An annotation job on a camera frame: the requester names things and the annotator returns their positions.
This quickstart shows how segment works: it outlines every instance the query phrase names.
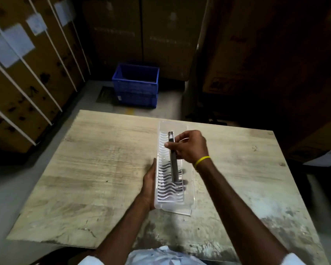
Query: dark metal object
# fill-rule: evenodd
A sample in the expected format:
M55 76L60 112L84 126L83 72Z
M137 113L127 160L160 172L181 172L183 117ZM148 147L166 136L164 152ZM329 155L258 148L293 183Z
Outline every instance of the dark metal object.
M168 132L169 142L174 142L174 133L173 131ZM177 152L174 150L170 151L170 166L172 170L172 182L179 181L179 171L178 171L178 162L177 162Z

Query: wooden table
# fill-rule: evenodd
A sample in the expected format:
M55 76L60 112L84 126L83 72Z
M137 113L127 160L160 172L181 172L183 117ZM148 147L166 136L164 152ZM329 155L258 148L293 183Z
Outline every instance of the wooden table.
M272 131L183 122L199 129L218 169L278 239L307 264L328 264ZM80 111L8 235L10 240L97 247L141 189L157 154L159 119ZM191 217L154 210L135 248L169 245L237 261L200 176Z

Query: floor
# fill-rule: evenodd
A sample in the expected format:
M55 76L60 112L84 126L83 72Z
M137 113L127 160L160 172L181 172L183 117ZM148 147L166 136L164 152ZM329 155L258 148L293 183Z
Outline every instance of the floor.
M87 82L26 164L0 167L0 264L27 265L59 247L44 243L8 241L5 237L80 109L182 120L194 105L193 93L187 84L185 92L161 91L157 108L152 110L115 106L111 99L99 96L103 86L109 87L112 84ZM313 176L309 176L309 182L313 193L310 214L331 264L331 206L319 182Z

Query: white shirt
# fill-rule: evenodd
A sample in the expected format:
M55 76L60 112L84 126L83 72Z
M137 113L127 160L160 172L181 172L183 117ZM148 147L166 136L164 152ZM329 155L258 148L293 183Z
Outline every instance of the white shirt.
M206 265L198 258L188 254L174 252L168 246L156 249L135 250L131 252L125 265ZM87 256L79 265L104 265L98 258ZM288 254L281 265L305 265L295 254Z

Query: blue crate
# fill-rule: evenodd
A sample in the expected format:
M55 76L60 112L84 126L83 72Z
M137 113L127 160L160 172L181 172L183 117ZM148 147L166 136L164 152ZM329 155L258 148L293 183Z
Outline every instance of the blue crate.
M155 108L157 106L158 95L142 95L142 94L133 94L133 93L122 93L115 92L116 97L119 100L119 103L127 105L137 105L149 108Z
M112 81L115 92L157 96L159 68L119 64Z

